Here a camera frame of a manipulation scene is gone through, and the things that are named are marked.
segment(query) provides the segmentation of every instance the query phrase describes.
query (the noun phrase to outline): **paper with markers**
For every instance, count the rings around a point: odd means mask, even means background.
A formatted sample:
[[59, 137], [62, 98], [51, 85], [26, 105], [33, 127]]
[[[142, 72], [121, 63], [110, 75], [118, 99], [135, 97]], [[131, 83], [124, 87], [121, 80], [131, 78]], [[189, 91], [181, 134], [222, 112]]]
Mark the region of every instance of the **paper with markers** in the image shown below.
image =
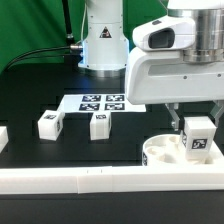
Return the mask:
[[58, 111], [89, 113], [95, 111], [145, 112], [145, 105], [132, 105], [124, 94], [64, 95]]

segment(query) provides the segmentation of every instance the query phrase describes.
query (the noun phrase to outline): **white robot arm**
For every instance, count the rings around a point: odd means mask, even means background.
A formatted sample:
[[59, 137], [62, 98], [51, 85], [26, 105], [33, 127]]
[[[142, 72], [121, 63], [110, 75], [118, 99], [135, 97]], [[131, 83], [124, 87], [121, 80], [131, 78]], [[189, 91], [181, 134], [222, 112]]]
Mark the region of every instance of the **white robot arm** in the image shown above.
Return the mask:
[[133, 39], [132, 104], [224, 99], [224, 0], [170, 0], [168, 15], [137, 27]]

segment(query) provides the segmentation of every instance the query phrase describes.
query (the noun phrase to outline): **black cable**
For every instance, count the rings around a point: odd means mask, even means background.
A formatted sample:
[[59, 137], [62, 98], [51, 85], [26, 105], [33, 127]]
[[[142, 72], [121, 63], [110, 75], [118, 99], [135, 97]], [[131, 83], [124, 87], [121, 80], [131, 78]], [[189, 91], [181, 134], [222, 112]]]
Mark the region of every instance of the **black cable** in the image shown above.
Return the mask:
[[74, 44], [75, 39], [74, 39], [74, 36], [72, 34], [72, 26], [71, 26], [68, 0], [62, 0], [62, 5], [63, 5], [63, 11], [64, 11], [66, 33], [67, 33], [66, 42], [67, 42], [68, 45]]
[[29, 51], [27, 53], [21, 54], [18, 57], [12, 59], [3, 69], [3, 71], [7, 71], [14, 63], [20, 61], [19, 59], [23, 59], [29, 55], [32, 54], [39, 54], [39, 53], [43, 53], [43, 52], [52, 52], [52, 51], [61, 51], [61, 50], [70, 50], [70, 46], [66, 46], [66, 47], [54, 47], [54, 48], [43, 48], [43, 49], [39, 49], [39, 50], [34, 50], [34, 51]]
[[57, 54], [57, 55], [42, 55], [42, 56], [33, 56], [33, 57], [23, 57], [23, 58], [19, 58], [16, 61], [14, 61], [13, 64], [23, 61], [23, 60], [29, 60], [29, 59], [36, 59], [36, 58], [56, 58], [56, 57], [64, 57], [64, 56], [70, 56], [71, 54]]

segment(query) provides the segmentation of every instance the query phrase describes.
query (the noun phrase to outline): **black tabletop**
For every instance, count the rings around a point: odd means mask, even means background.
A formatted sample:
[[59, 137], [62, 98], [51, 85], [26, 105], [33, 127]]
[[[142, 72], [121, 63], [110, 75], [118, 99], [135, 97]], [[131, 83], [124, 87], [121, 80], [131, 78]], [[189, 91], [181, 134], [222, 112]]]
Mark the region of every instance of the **black tabletop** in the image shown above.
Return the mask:
[[[123, 78], [96, 78], [63, 64], [17, 65], [0, 76], [0, 125], [9, 143], [0, 168], [141, 166], [142, 144], [176, 133], [164, 105], [112, 113], [108, 140], [91, 141], [91, 113], [66, 114], [57, 141], [40, 140], [37, 121], [65, 94], [124, 93]], [[182, 115], [206, 115], [211, 102], [181, 105]], [[223, 150], [223, 119], [215, 141]], [[0, 196], [2, 223], [223, 223], [223, 191]]]

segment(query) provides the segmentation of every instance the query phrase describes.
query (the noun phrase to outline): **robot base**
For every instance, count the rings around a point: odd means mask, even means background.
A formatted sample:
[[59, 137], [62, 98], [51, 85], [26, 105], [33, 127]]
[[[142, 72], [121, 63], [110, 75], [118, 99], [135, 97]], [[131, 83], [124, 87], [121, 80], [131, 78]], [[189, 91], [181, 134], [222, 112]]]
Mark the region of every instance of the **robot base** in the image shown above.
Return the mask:
[[79, 67], [79, 72], [85, 75], [90, 75], [98, 78], [113, 78], [122, 77], [125, 75], [126, 68], [119, 70], [92, 70]]

